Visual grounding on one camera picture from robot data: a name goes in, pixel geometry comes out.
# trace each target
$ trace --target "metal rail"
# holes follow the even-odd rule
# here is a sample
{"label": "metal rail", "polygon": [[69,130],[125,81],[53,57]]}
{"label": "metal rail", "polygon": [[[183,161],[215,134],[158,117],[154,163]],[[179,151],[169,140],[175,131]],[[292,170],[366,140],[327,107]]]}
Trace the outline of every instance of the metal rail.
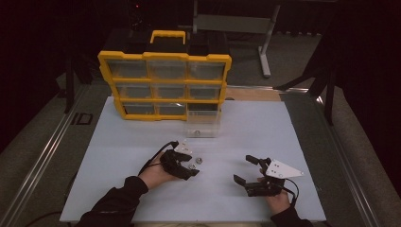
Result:
{"label": "metal rail", "polygon": [[24,179],[21,187],[19,188],[15,198],[9,206],[8,211],[3,216],[3,219],[0,222],[1,227],[12,227],[15,225],[18,217],[21,215],[24,210],[26,203],[28,202],[30,196],[36,188],[39,180],[42,178],[44,171],[47,168],[53,154],[56,152],[57,147],[61,139],[63,138],[65,132],[67,131],[71,120],[73,119],[73,113],[77,108],[79,101],[83,97],[83,95],[87,92],[88,85],[81,85],[77,91],[76,102],[74,106],[71,108],[71,111],[67,114],[64,114],[59,125],[53,132],[49,141],[44,147],[40,157],[33,165],[33,167],[29,170],[26,178]]}

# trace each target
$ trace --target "cable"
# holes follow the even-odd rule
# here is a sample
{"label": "cable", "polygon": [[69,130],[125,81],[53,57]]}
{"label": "cable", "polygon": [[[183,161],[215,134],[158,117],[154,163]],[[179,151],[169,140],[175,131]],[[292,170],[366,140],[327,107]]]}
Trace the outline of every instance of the cable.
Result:
{"label": "cable", "polygon": [[296,196],[291,190],[289,190],[287,188],[283,188],[284,190],[286,190],[287,192],[292,194],[291,206],[295,206],[295,203],[297,202],[298,197],[300,196],[300,189],[298,188],[298,185],[294,181],[292,181],[292,180],[290,180],[288,178],[286,178],[286,181],[289,181],[289,182],[293,183],[295,185],[295,187],[297,188],[297,195]]}
{"label": "cable", "polygon": [[35,219],[32,220],[30,223],[28,223],[25,227],[31,226],[32,224],[38,222],[39,220],[41,220],[41,219],[43,219],[43,218],[46,218],[46,217],[49,217],[49,216],[52,216],[52,215],[60,215],[61,213],[62,213],[62,211],[55,211],[55,212],[47,213],[47,214],[42,215],[42,216],[40,216],[40,217],[38,217],[38,218],[35,218]]}
{"label": "cable", "polygon": [[138,173],[138,176],[139,176],[147,167],[149,167],[149,166],[150,166],[149,164],[153,161],[153,159],[155,159],[155,158],[157,157],[157,155],[159,155],[159,154],[160,154],[165,148],[167,148],[169,145],[171,145],[173,148],[175,148],[175,147],[177,147],[178,142],[177,142],[177,141],[171,141],[171,142],[166,143],[164,146],[162,146],[162,147],[159,149],[159,151],[157,151],[157,152],[153,155],[153,157],[151,157],[151,158],[144,164],[144,166],[142,166],[141,170],[140,170],[139,173]]}

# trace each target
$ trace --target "clear plastic drawer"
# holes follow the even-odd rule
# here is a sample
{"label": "clear plastic drawer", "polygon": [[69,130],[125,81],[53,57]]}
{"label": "clear plastic drawer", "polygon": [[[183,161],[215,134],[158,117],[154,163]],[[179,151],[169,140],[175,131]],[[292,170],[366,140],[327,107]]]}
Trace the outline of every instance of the clear plastic drawer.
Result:
{"label": "clear plastic drawer", "polygon": [[188,85],[189,99],[218,99],[220,96],[220,85]]}
{"label": "clear plastic drawer", "polygon": [[150,102],[123,102],[127,114],[154,114],[154,105]]}
{"label": "clear plastic drawer", "polygon": [[147,65],[142,60],[106,60],[112,78],[140,79],[146,78]]}
{"label": "clear plastic drawer", "polygon": [[224,75],[223,62],[198,62],[188,63],[189,77],[191,79],[217,79],[221,80]]}
{"label": "clear plastic drawer", "polygon": [[120,97],[151,98],[148,83],[116,83],[115,87]]}
{"label": "clear plastic drawer", "polygon": [[148,61],[149,74],[153,79],[184,79],[185,61]]}
{"label": "clear plastic drawer", "polygon": [[186,137],[217,137],[219,117],[219,111],[188,111]]}
{"label": "clear plastic drawer", "polygon": [[185,115],[184,103],[157,103],[156,108],[159,115]]}

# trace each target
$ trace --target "white tabletop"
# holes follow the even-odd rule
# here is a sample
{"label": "white tabletop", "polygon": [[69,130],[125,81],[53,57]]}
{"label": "white tabletop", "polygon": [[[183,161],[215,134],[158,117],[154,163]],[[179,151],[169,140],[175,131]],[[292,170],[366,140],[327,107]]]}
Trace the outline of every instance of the white tabletop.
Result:
{"label": "white tabletop", "polygon": [[[183,121],[123,120],[109,97],[78,171],[61,221],[78,221],[112,187],[136,175],[142,165],[169,141],[183,141]],[[284,102],[225,101],[216,138],[187,138],[200,173],[188,181],[175,181],[148,192],[134,222],[268,222],[270,210],[262,198],[249,198],[233,180],[261,177],[245,155],[271,158],[304,172],[293,178],[300,188],[296,209],[302,218],[325,220],[322,205],[306,165]],[[286,187],[295,191],[291,183]]]}

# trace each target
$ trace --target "storage drawer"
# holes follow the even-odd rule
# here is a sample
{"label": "storage drawer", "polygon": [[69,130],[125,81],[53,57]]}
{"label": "storage drawer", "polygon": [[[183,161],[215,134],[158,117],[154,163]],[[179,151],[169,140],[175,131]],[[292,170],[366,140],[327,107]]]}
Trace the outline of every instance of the storage drawer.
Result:
{"label": "storage drawer", "polygon": [[147,65],[142,60],[106,60],[112,78],[141,79],[147,78]]}
{"label": "storage drawer", "polygon": [[154,105],[150,102],[123,102],[126,114],[154,114]]}
{"label": "storage drawer", "polygon": [[184,79],[185,61],[148,61],[148,70],[153,79]]}
{"label": "storage drawer", "polygon": [[159,115],[185,115],[184,103],[156,103]]}
{"label": "storage drawer", "polygon": [[120,97],[151,98],[151,90],[148,83],[116,83],[115,87]]}
{"label": "storage drawer", "polygon": [[219,111],[187,111],[186,137],[217,137]]}
{"label": "storage drawer", "polygon": [[153,85],[153,94],[155,98],[185,98],[185,85],[156,83]]}
{"label": "storage drawer", "polygon": [[220,96],[220,85],[188,85],[189,99],[218,99]]}
{"label": "storage drawer", "polygon": [[188,63],[190,79],[214,79],[222,80],[224,75],[223,62],[198,62]]}

